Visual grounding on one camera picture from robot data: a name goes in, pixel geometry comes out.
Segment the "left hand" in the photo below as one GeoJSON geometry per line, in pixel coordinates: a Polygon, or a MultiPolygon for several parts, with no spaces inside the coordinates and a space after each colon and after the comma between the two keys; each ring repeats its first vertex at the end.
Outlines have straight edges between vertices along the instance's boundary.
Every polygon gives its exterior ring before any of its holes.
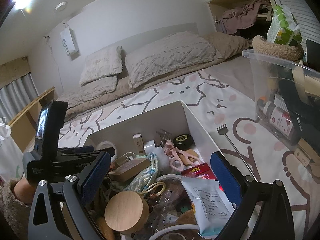
{"type": "Polygon", "coordinates": [[[14,186],[13,193],[17,200],[24,204],[31,204],[37,188],[37,183],[29,182],[25,177],[14,186]]]}

